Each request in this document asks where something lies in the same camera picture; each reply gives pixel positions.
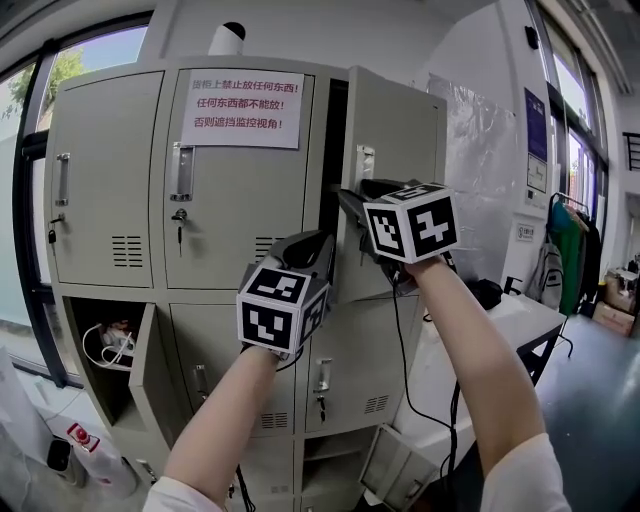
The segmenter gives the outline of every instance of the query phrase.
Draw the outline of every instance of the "forearm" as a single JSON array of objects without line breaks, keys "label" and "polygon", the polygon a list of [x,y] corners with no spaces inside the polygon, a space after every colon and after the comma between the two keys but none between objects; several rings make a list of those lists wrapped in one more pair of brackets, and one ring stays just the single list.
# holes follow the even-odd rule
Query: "forearm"
[{"label": "forearm", "polygon": [[460,383],[489,473],[509,451],[545,431],[529,375],[471,292],[440,259],[415,273]]},{"label": "forearm", "polygon": [[277,357],[266,349],[243,352],[178,438],[165,475],[223,507],[277,364]]}]

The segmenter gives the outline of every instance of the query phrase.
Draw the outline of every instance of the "cardboard box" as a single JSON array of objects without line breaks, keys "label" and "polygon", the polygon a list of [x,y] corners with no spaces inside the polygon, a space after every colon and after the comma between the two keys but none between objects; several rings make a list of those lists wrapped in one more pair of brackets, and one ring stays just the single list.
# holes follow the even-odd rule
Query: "cardboard box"
[{"label": "cardboard box", "polygon": [[633,313],[636,307],[635,293],[624,292],[621,290],[618,277],[610,272],[607,272],[604,280],[607,283],[604,301],[620,311]]},{"label": "cardboard box", "polygon": [[598,302],[593,319],[600,325],[604,325],[625,337],[631,334],[633,321],[635,320],[632,315],[618,311],[604,302]]}]

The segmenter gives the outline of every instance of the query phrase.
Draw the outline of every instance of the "white sleeve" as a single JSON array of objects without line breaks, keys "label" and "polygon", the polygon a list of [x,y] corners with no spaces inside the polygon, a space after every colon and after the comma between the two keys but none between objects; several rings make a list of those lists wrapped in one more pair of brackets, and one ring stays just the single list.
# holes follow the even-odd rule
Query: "white sleeve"
[{"label": "white sleeve", "polygon": [[163,476],[149,491],[143,512],[222,512],[222,510],[195,489]]},{"label": "white sleeve", "polygon": [[480,512],[570,512],[547,434],[511,450],[487,475]]}]

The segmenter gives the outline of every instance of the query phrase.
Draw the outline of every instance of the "black cable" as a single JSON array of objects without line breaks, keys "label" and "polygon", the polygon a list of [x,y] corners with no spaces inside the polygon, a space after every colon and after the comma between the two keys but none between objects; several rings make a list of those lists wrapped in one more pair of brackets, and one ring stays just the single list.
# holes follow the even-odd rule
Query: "black cable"
[{"label": "black cable", "polygon": [[456,381],[451,397],[451,406],[449,407],[451,417],[451,450],[449,451],[449,466],[447,469],[447,490],[451,500],[451,509],[456,509],[455,492],[453,490],[453,470],[456,465],[456,451],[458,450],[458,431],[456,430],[456,421],[458,419],[458,400],[460,398],[460,384]]},{"label": "black cable", "polygon": [[[447,488],[447,494],[449,495],[449,498],[451,500],[451,507],[452,510],[455,510],[456,508],[456,502],[455,502],[455,496],[453,494],[453,470],[455,467],[455,463],[456,463],[456,451],[458,449],[458,433],[456,431],[456,420],[457,420],[457,416],[458,416],[458,400],[460,398],[460,385],[458,383],[458,381],[456,381],[456,386],[453,390],[453,395],[451,397],[451,404],[449,406],[449,417],[450,417],[450,421],[451,424],[447,424],[444,421],[441,421],[437,418],[434,418],[433,416],[429,416],[428,414],[424,414],[420,411],[418,411],[413,404],[411,403],[411,398],[409,397],[409,384],[408,384],[408,379],[407,379],[407,356],[405,354],[405,350],[404,350],[404,339],[402,337],[402,329],[400,328],[400,314],[398,312],[398,299],[397,299],[397,294],[396,294],[396,287],[393,286],[393,307],[395,309],[395,313],[396,313],[396,327],[398,328],[398,338],[400,340],[400,348],[402,349],[402,368],[403,368],[403,373],[404,373],[404,391],[405,394],[407,395],[407,403],[409,404],[409,407],[411,408],[411,410],[416,413],[418,416],[422,416],[423,418],[427,418],[428,420],[434,421],[436,423],[439,423],[440,425],[446,427],[449,429],[449,435],[451,436],[451,449],[449,451],[449,455],[447,455],[447,457],[442,461],[442,464],[440,466],[440,480],[442,482],[443,487],[446,484],[446,488]],[[447,468],[447,479],[446,481],[443,479],[443,474],[442,471],[444,469],[444,465],[446,462],[449,462],[448,468]]]},{"label": "black cable", "polygon": [[407,380],[407,355],[404,351],[404,339],[402,338],[402,330],[400,329],[400,314],[398,313],[398,299],[396,296],[396,287],[393,287],[393,307],[396,311],[396,327],[398,328],[398,337],[400,338],[400,348],[402,349],[402,368],[404,370],[404,392],[407,395],[407,403],[413,412],[415,412],[418,416],[422,416],[423,418],[427,418],[428,420],[435,421],[439,423],[443,427],[447,427],[451,430],[451,425],[445,423],[444,421],[439,420],[438,418],[434,418],[433,416],[429,416],[428,414],[424,414],[418,411],[413,404],[411,403],[411,398],[409,398],[409,383]]},{"label": "black cable", "polygon": [[442,473],[442,471],[444,470],[444,465],[447,463],[447,461],[451,458],[451,455],[447,455],[444,460],[442,461],[442,464],[440,464],[440,483],[442,484],[442,487],[444,488],[445,485],[445,481],[444,481],[444,474]]},{"label": "black cable", "polygon": [[288,365],[283,366],[282,368],[278,368],[276,370],[276,373],[281,372],[282,370],[286,370],[287,368],[292,367],[294,364],[296,364],[298,362],[298,359],[300,359],[302,357],[302,353],[304,352],[304,345],[302,345],[302,347],[300,348],[300,351],[298,352],[298,354],[296,355],[296,358],[290,362]]},{"label": "black cable", "polygon": [[244,483],[242,471],[240,471],[240,465],[238,465],[238,467],[236,468],[236,475],[238,475],[238,483],[240,484],[240,493],[242,494],[244,508],[247,510],[247,512],[256,512],[256,506],[251,501],[251,498],[249,497],[249,491],[247,490],[247,485]]}]

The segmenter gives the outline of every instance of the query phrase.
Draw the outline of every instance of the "window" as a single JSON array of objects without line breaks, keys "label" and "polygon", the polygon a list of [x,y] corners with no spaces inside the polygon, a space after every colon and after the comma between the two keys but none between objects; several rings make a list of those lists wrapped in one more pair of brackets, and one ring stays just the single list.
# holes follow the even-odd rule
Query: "window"
[{"label": "window", "polygon": [[552,120],[552,189],[584,203],[604,237],[608,161],[602,97],[595,73],[555,20],[526,0],[540,39]]},{"label": "window", "polygon": [[589,112],[587,110],[587,95],[584,88],[578,83],[575,77],[569,71],[569,68],[557,56],[553,56],[558,71],[558,80],[560,80],[560,92],[562,97],[569,106],[580,116],[587,126],[591,126],[589,122]]},{"label": "window", "polygon": [[595,165],[589,150],[569,133],[569,196],[587,206],[589,212],[595,208]]},{"label": "window", "polygon": [[34,65],[0,82],[0,345],[15,358],[44,365],[25,305],[14,246],[13,163],[25,93]]},{"label": "window", "polygon": [[100,69],[130,64],[138,60],[138,53],[147,27],[121,30],[89,41],[74,44],[56,55],[46,93],[40,105],[37,130],[48,130],[60,82],[74,76]]},{"label": "window", "polygon": [[0,346],[16,366],[58,386],[80,385],[47,261],[44,169],[58,87],[74,76],[135,62],[150,17],[130,16],[47,42],[28,65],[0,75],[0,213],[10,219],[0,224]]}]

